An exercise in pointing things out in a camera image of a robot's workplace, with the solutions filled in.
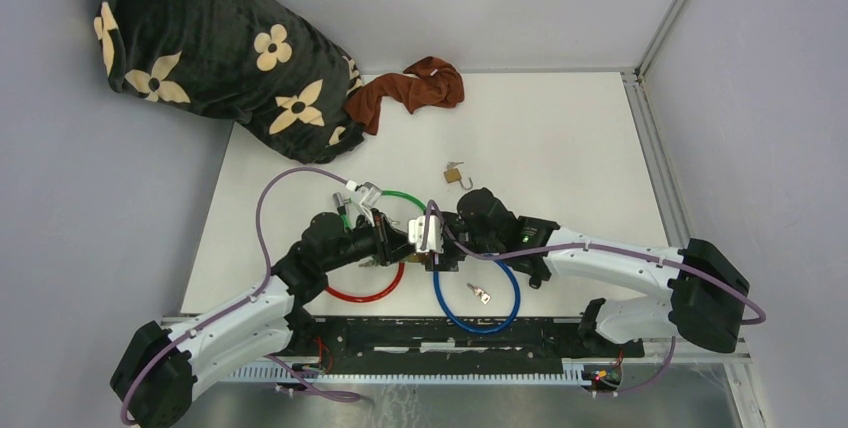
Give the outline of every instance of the white table surface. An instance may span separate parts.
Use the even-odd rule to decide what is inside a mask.
[[[587,234],[645,246],[666,239],[648,171],[618,73],[519,73],[464,75],[466,100],[447,110],[425,107],[414,115],[383,100],[380,132],[325,168],[384,190],[402,190],[454,210],[464,194],[448,185],[448,161],[475,187],[488,187],[516,215],[557,221]],[[299,166],[235,126],[209,210],[183,302],[184,313],[207,311],[261,279],[264,262],[254,229],[257,198],[278,173]],[[343,188],[320,175],[294,174],[269,194],[262,216],[272,258],[286,254],[309,220],[333,211],[331,195]],[[417,216],[402,200],[379,207],[395,220]],[[355,265],[330,273],[330,285],[353,294],[380,291],[394,267]],[[622,299],[629,290],[582,278],[557,278],[539,290],[516,273],[522,292],[519,316],[576,316],[599,297]],[[468,260],[458,273],[441,275],[455,313],[505,316],[513,302],[509,281],[494,264]],[[483,305],[466,287],[483,287]],[[359,305],[326,293],[307,306],[314,315],[443,316],[432,274],[408,265],[390,296]]]

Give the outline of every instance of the brass padlock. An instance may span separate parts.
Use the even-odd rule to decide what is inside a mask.
[[[459,186],[462,187],[463,190],[468,191],[474,188],[474,181],[469,178],[468,183],[470,186],[465,186],[465,183],[462,182],[462,173],[459,172],[459,168],[457,166],[461,165],[462,162],[450,162],[448,163],[447,168],[445,168],[445,181],[448,183],[457,183],[459,182]]]

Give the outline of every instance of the blue cable loop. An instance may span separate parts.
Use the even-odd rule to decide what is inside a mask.
[[[515,304],[512,307],[512,313],[509,314],[506,320],[498,326],[481,328],[479,326],[470,325],[461,321],[456,315],[450,311],[447,303],[445,303],[445,297],[442,295],[442,286],[439,283],[439,272],[433,272],[433,287],[436,288],[436,299],[439,300],[439,306],[442,307],[442,311],[445,312],[445,316],[447,316],[456,326],[462,328],[463,330],[474,333],[476,335],[492,335],[495,333],[499,333],[505,330],[510,323],[515,320],[515,317],[518,315],[518,308],[521,306],[521,288],[518,286],[518,280],[515,279],[515,275],[512,274],[512,270],[506,265],[506,263],[502,261],[495,262],[501,269],[506,273],[506,276],[509,278],[510,283],[512,283],[512,288],[515,290]]]

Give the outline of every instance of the metal key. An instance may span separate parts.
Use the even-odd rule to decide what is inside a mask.
[[[476,286],[472,285],[471,283],[468,283],[466,286],[468,286],[468,288],[470,288],[471,291],[474,292],[474,294],[477,296],[477,298],[480,298],[480,301],[482,301],[484,305],[486,303],[488,303],[489,300],[492,299],[492,297],[489,296],[489,294],[486,293],[486,291],[483,290],[482,288],[476,287]]]

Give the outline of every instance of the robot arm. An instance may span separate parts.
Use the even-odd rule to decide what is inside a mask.
[[[438,263],[432,263],[431,269],[455,269],[467,255],[463,247],[476,253],[530,252],[504,261],[529,275],[531,288],[540,288],[556,274],[591,278],[644,294],[625,301],[593,300],[581,322],[586,343],[596,335],[615,344],[682,336],[710,351],[736,349],[743,303],[675,267],[696,268],[747,295],[748,281],[709,242],[692,239],[686,248],[655,248],[593,238],[553,221],[516,217],[485,188],[463,196],[457,213],[442,216],[446,236]]]
[[[305,336],[314,320],[303,306],[327,287],[329,271],[368,257],[391,265],[412,254],[406,234],[392,228],[385,214],[369,214],[350,231],[338,214],[317,215],[301,240],[272,267],[263,291],[256,293],[258,280],[244,293],[170,329],[150,322],[136,331],[110,381],[122,400],[154,356],[184,334],[188,338],[138,385],[129,403],[134,420],[145,428],[171,426],[210,386]],[[239,303],[238,309],[220,316]],[[213,317],[219,318],[198,329]]]
[[[365,195],[379,191],[363,187]],[[215,382],[263,355],[282,351],[299,336],[308,337],[314,319],[303,307],[327,287],[327,273],[368,257],[390,265],[417,252],[424,254],[428,270],[452,271],[467,256],[465,250],[521,251],[522,256],[505,261],[528,274],[532,288],[540,288],[556,274],[592,278],[644,294],[625,301],[593,300],[578,329],[586,346],[679,335],[712,351],[735,349],[742,303],[673,266],[695,267],[747,294],[748,282],[705,241],[692,240],[687,248],[678,249],[591,238],[552,221],[516,217],[485,188],[466,194],[457,213],[433,216],[429,227],[426,217],[411,221],[409,233],[395,230],[385,214],[366,205],[360,204],[363,216],[352,230],[346,230],[335,213],[313,218],[301,240],[272,267],[261,292],[254,285],[170,329],[155,322],[141,327],[110,382],[122,400],[150,361],[172,348],[138,382],[129,402],[136,422],[145,428],[171,426]],[[429,240],[426,246],[421,243],[424,238]],[[240,306],[232,310],[235,304]],[[187,338],[176,344],[182,337]]]

